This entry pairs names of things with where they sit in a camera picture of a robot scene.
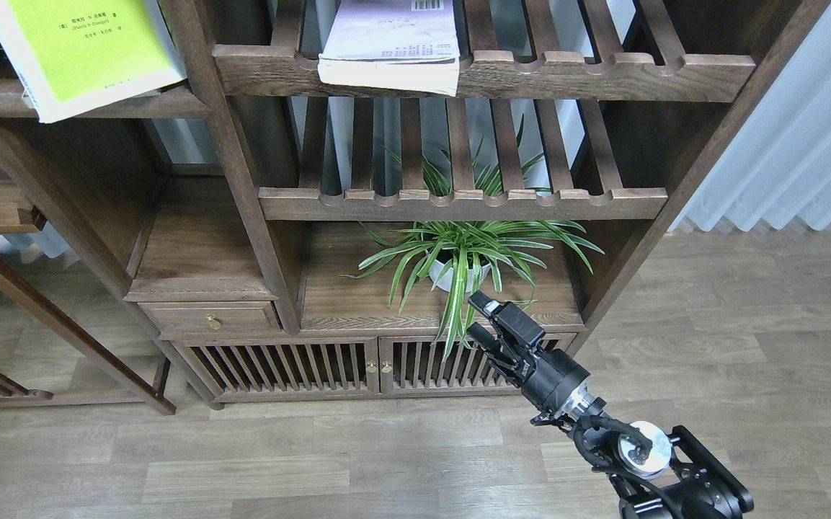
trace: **yellow-green book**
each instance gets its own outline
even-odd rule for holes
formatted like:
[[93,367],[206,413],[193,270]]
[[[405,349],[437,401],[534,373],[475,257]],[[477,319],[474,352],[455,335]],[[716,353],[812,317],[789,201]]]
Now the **yellow-green book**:
[[156,0],[0,0],[0,43],[42,123],[185,78]]

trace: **white book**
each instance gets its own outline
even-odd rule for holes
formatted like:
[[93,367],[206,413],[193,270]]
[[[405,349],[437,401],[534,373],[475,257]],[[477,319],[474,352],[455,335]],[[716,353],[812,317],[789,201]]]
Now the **white book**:
[[0,0],[0,43],[42,123],[186,77],[156,0]]
[[459,70],[453,0],[342,0],[319,55],[335,85],[453,96]]

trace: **spider plant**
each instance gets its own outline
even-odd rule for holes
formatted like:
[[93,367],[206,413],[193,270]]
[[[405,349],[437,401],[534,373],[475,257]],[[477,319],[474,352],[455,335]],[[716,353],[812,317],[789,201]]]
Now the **spider plant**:
[[[521,120],[520,129],[517,132],[517,143],[520,145],[524,131],[524,121]],[[482,148],[480,141],[472,168],[475,174],[475,186],[477,190],[484,191],[489,196],[497,196],[503,193],[501,168],[498,164],[484,165],[478,168],[479,152]],[[450,162],[450,154],[446,150],[440,150],[444,157]],[[402,163],[398,154],[388,150],[395,160]],[[521,173],[527,175],[528,170],[534,164],[543,160],[543,154],[538,154],[521,165]],[[441,172],[428,158],[422,157],[422,175],[425,179],[425,188],[435,196],[449,195],[453,191],[451,181],[447,175]],[[536,293],[536,285],[533,279],[531,265],[537,265],[543,269],[546,264],[539,257],[531,253],[534,249],[553,249],[553,245],[545,242],[556,242],[566,244],[574,250],[585,263],[589,272],[591,264],[587,260],[584,249],[604,253],[599,247],[589,240],[583,239],[574,232],[584,233],[584,227],[576,221],[416,221],[411,228],[396,229],[395,234],[401,237],[394,243],[390,243],[367,226],[362,224],[365,232],[371,236],[373,241],[385,247],[380,252],[367,257],[360,262],[358,270],[362,273],[356,276],[348,276],[360,279],[373,275],[382,270],[383,267],[399,260],[396,266],[393,280],[389,288],[389,306],[396,300],[399,286],[403,283],[401,298],[399,299],[399,313],[405,308],[406,300],[412,293],[412,287],[420,280],[429,275],[432,263],[440,260],[444,263],[441,273],[432,283],[431,289],[436,289],[439,280],[453,273],[448,301],[445,304],[444,313],[441,316],[441,323],[435,341],[445,337],[444,359],[447,359],[457,341],[466,338],[466,329],[474,321],[475,310],[472,306],[466,305],[464,316],[464,303],[470,280],[472,278],[472,289],[478,289],[481,282],[482,264],[490,265],[490,273],[493,279],[493,286],[496,292],[502,292],[502,269],[511,269],[518,277],[523,279]],[[408,276],[406,269],[414,262]],[[525,303],[533,302],[533,296]]]

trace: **cable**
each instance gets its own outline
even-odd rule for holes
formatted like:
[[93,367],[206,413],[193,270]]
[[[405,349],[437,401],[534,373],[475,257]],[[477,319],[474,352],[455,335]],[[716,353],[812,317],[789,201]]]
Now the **cable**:
[[610,460],[598,456],[597,454],[585,448],[585,433],[587,428],[582,428],[579,424],[572,428],[572,441],[576,444],[576,450],[579,454],[593,467],[609,467]]
[[642,432],[639,431],[638,428],[631,426],[626,422],[622,422],[620,420],[614,420],[613,418],[605,418],[600,416],[590,416],[587,417],[590,421],[590,424],[594,427],[604,427],[606,430],[612,430],[615,433],[624,434],[630,437],[630,441],[635,444],[636,447],[641,449],[641,455],[643,459],[649,457],[649,452],[652,450],[652,440],[646,438]]
[[682,515],[681,510],[679,510],[675,503],[672,502],[672,498],[668,497],[668,494],[665,493],[664,490],[660,489],[659,487],[655,486],[653,483],[642,479],[642,477],[636,476],[635,474],[630,473],[627,470],[623,469],[610,469],[610,467],[599,467],[594,466],[591,467],[593,472],[602,472],[604,474],[614,474],[619,477],[623,477],[623,479],[628,479],[633,481],[647,489],[651,490],[652,493],[655,493],[656,496],[659,496],[659,499],[665,503],[665,508],[668,509],[668,513],[671,513],[672,519],[685,519],[685,516]]

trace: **slatted cabinet door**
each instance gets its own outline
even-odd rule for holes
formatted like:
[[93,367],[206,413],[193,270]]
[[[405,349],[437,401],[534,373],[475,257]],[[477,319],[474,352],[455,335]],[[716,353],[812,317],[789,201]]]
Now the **slatted cabinet door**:
[[[547,335],[543,347],[566,349],[574,333]],[[444,342],[434,337],[380,337],[380,392],[404,396],[501,394],[517,391],[487,362],[472,341],[454,345],[444,358]]]
[[376,339],[178,348],[220,403],[322,400],[379,392]]

